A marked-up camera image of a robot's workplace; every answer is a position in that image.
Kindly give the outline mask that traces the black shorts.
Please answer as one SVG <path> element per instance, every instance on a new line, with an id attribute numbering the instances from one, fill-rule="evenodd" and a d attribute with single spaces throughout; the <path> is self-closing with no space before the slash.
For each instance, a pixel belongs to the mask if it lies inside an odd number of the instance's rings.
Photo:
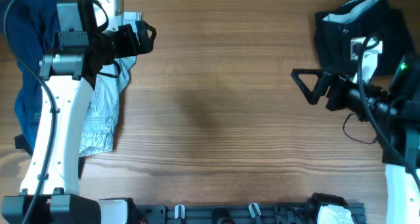
<path id="1" fill-rule="evenodd" d="M 315 15 L 316 51 L 321 68 L 355 74 L 350 41 L 375 34 L 383 42 L 375 74 L 393 74 L 402 57 L 415 47 L 402 12 L 387 0 L 351 0 L 333 11 Z"/>

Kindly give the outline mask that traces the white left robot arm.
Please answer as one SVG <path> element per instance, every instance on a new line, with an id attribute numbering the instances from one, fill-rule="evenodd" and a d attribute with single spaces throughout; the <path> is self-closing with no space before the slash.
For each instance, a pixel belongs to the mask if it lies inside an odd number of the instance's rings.
<path id="1" fill-rule="evenodd" d="M 91 200 L 79 193 L 78 160 L 88 105 L 102 67 L 150 53 L 156 29 L 143 20 L 110 31 L 95 18 L 97 0 L 57 4 L 58 45 L 41 59 L 35 79 L 43 105 L 35 149 L 16 196 L 3 199 L 9 223 L 145 223 L 130 198 Z"/>

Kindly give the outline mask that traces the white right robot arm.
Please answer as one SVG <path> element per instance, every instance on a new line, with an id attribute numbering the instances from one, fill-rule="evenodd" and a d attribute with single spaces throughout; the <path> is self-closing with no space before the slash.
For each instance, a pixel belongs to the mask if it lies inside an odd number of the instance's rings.
<path id="1" fill-rule="evenodd" d="M 330 111 L 349 109 L 370 122 L 383 149 L 387 223 L 419 222 L 419 55 L 405 55 L 387 91 L 358 85 L 338 72 L 294 69 L 291 77 L 309 104 L 326 96 Z"/>

